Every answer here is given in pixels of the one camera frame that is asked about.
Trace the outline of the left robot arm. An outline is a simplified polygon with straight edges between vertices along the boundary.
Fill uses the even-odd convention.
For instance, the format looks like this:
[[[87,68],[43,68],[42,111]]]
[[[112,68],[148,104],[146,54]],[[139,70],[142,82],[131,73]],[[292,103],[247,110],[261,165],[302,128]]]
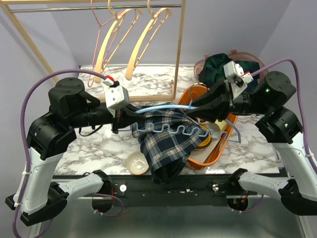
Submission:
[[[49,93],[49,111],[22,129],[26,165],[17,192],[5,200],[7,206],[20,212],[26,226],[49,221],[59,215],[68,202],[96,193],[110,195],[110,177],[96,170],[71,182],[52,180],[54,171],[76,140],[75,130],[111,124],[114,132],[142,122],[145,117],[130,105],[127,90],[118,82],[105,83],[114,102],[102,103],[85,90],[84,83],[74,77],[60,80]]]

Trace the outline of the navy beige plaid skirt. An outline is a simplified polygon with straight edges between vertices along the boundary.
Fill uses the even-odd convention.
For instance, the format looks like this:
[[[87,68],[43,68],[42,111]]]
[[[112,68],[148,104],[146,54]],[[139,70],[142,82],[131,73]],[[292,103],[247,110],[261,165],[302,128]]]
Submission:
[[[176,180],[191,152],[208,136],[207,131],[180,108],[159,108],[142,112],[144,122],[132,125],[153,182],[168,184]]]

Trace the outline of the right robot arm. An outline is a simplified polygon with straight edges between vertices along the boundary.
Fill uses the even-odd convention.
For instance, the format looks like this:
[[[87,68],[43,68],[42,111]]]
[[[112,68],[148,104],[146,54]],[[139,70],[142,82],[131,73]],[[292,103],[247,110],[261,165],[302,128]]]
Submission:
[[[186,114],[210,122],[224,120],[229,114],[261,115],[256,127],[279,153],[290,177],[271,178],[238,169],[229,177],[225,190],[233,194],[253,191],[267,195],[281,201],[293,214],[314,216],[317,213],[317,164],[304,141],[303,122],[285,107],[296,88],[278,71],[268,73],[254,92],[246,93],[252,81],[249,72],[228,73],[223,82],[195,99]]]

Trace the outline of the green plaid skirt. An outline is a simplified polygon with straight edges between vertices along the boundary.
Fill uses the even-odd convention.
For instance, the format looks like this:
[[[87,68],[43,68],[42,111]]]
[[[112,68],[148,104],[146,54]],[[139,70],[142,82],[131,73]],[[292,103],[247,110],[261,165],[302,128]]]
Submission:
[[[223,66],[232,61],[225,53],[216,54],[208,57],[202,71],[198,74],[198,80],[208,87],[213,86],[217,81],[225,79]],[[255,61],[235,60],[235,63],[242,66],[243,71],[253,73],[260,69],[260,65]]]

